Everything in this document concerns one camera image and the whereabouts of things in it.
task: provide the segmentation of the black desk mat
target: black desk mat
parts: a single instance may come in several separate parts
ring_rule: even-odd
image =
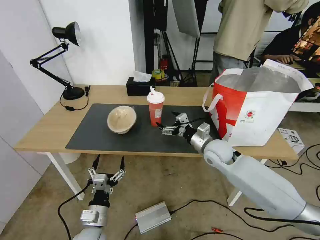
[[[96,151],[197,153],[185,138],[165,136],[161,134],[160,129],[152,127],[147,105],[129,105],[134,107],[137,113],[137,121],[128,133],[119,135],[111,132],[107,125],[107,118],[110,111],[117,106],[121,105],[93,104],[66,148]],[[189,120],[207,117],[205,122],[211,125],[211,136],[214,139],[217,138],[215,137],[217,136],[217,130],[208,113],[203,112],[202,107],[164,106],[162,111],[162,124],[164,126],[172,126],[175,122],[175,116],[171,111],[186,113]],[[192,125],[197,128],[203,122],[204,120],[199,120]]]

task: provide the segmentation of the white table leg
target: white table leg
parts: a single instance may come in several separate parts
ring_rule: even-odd
[[[50,160],[53,163],[53,165],[57,168],[58,172],[61,174],[63,179],[67,182],[67,184],[69,185],[71,190],[75,194],[80,192],[81,191],[81,187],[77,183],[76,179],[74,178],[74,176],[70,172],[70,170],[67,167],[67,165],[64,163],[64,161],[63,161],[62,157],[60,156],[60,154],[59,153],[50,153],[50,152],[46,152],[46,154],[50,158]],[[83,200],[84,193],[81,193],[77,198],[80,201]]]
[[[261,163],[264,165],[268,159],[261,159]],[[227,203],[229,206],[233,206],[235,202],[238,200],[238,198],[241,196],[242,192],[238,189],[234,188],[232,193],[229,195],[227,199]]]

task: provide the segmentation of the fire extinguisher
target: fire extinguisher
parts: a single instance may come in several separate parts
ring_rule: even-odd
[[[160,59],[160,69],[168,69],[168,55],[162,55],[162,58]]]

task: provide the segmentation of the small box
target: small box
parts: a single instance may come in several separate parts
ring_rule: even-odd
[[[278,128],[280,134],[282,137],[288,142],[290,147],[293,148],[296,154],[301,152],[301,150],[304,148],[304,144],[299,137],[297,131],[285,129],[285,128]]]
[[[168,211],[166,203],[161,202],[136,213],[136,220],[140,233],[142,234],[170,221],[171,215]]]
[[[150,92],[150,86],[156,87],[156,79],[151,78],[149,82],[134,82],[133,77],[127,81],[128,96],[147,96]]]

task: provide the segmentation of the desk lamp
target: desk lamp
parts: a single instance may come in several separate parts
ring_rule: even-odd
[[[69,81],[64,80],[64,79],[52,74],[51,72],[49,72],[48,70],[46,70],[42,67],[42,65],[44,63],[61,55],[62,53],[68,51],[69,43],[66,42],[66,39],[68,39],[73,44],[79,46],[80,41],[81,41],[79,25],[77,22],[72,22],[72,23],[68,24],[65,28],[54,27],[52,29],[52,34],[56,38],[58,38],[60,40],[60,42],[62,42],[62,43],[59,46],[55,47],[54,49],[41,55],[40,57],[32,59],[30,61],[30,64],[31,64],[31,66],[39,69],[41,72],[47,74],[49,77],[53,78],[54,80],[56,80],[57,82],[59,82],[63,86],[65,86],[66,89],[62,93],[62,96],[64,99],[74,100],[74,99],[81,98],[84,95],[84,90],[82,88],[71,86]],[[48,54],[50,54],[51,52],[53,52],[59,48],[62,48],[63,50],[53,56],[46,57]]]

